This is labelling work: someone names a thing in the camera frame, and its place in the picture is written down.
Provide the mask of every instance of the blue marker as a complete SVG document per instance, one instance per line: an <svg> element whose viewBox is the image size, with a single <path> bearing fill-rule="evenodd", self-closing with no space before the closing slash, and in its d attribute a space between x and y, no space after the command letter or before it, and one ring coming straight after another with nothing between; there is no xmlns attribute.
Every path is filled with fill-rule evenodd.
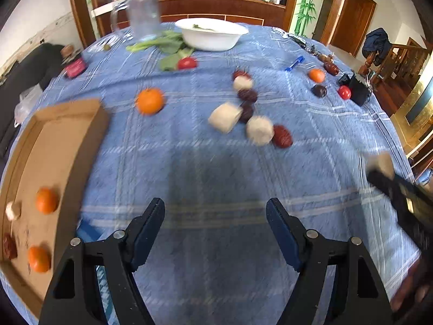
<svg viewBox="0 0 433 325"><path fill-rule="evenodd" d="M304 56L299 56L295 60L295 62L293 62L293 64L291 66L287 67L285 70L288 71L288 72L290 72L291 70L293 70L296 67L297 64L300 64L300 63L304 62L304 60L305 60Z"/></svg>

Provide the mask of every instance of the orange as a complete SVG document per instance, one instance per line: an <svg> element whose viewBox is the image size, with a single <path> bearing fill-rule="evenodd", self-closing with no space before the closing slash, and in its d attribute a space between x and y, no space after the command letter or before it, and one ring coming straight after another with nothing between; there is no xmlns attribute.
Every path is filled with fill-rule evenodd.
<svg viewBox="0 0 433 325"><path fill-rule="evenodd" d="M30 247L27 251L27 260L32 270L36 272L47 272L51 268L50 257L42 247Z"/></svg>
<svg viewBox="0 0 433 325"><path fill-rule="evenodd" d="M322 83L325 80L325 72L315 68L308 73L308 77L316 83Z"/></svg>
<svg viewBox="0 0 433 325"><path fill-rule="evenodd" d="M48 187L41 187L36 194L36 209L44 215L56 211L58 205L57 194Z"/></svg>
<svg viewBox="0 0 433 325"><path fill-rule="evenodd" d="M155 115L164 106L164 94L158 88L147 88L138 94L136 108L143 115Z"/></svg>

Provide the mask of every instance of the plaid tablecloth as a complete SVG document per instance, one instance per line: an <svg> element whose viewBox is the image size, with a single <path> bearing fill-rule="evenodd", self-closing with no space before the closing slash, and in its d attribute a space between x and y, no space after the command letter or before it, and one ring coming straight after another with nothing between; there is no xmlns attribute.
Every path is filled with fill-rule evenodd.
<svg viewBox="0 0 433 325"><path fill-rule="evenodd" d="M134 274L157 325L276 323L297 274L285 264L266 222L271 197L327 238L361 237L388 294L417 256L389 201L365 178L365 156L380 151L389 151L396 171L412 178L375 97L363 107L340 98L336 82L350 69L339 60L341 73L326 75L328 95L315 97L306 73L322 67L319 60L281 30L247 28L250 33L229 51L195 52L199 66L193 70L160 72L157 49L132 54L126 43L84 52L86 72L74 80L54 79L38 105L96 97L111 113L83 199L86 228L78 235L105 238L142 214L153 197L165 201L162 229L147 263ZM285 72L300 55L305 62ZM240 103L232 89L236 67L247 67L254 79L256 113L291 131L291 148L256 147L243 124L223 135L207 123L218 105ZM134 99L150 86L165 92L167 104L143 117ZM323 322L330 297L328 271L316 323ZM109 323L116 323L103 269L98 273ZM24 318L36 324L3 276L2 282Z"/></svg>

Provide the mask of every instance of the bowl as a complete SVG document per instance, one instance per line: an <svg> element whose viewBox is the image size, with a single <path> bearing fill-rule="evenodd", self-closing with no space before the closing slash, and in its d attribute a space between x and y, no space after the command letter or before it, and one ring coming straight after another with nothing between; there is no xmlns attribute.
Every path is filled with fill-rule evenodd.
<svg viewBox="0 0 433 325"><path fill-rule="evenodd" d="M186 18L176 22L183 40L194 49L226 51L236 45L248 29L242 25L213 18Z"/></svg>

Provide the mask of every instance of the glass mug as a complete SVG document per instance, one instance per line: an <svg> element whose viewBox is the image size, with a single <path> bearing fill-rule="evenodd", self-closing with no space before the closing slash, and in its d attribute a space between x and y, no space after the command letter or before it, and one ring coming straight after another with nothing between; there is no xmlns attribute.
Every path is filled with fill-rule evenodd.
<svg viewBox="0 0 433 325"><path fill-rule="evenodd" d="M110 16L111 28L119 38L123 35L117 25L117 13L124 9L127 10L135 42L154 39L161 34L158 0L125 0L113 7Z"/></svg>

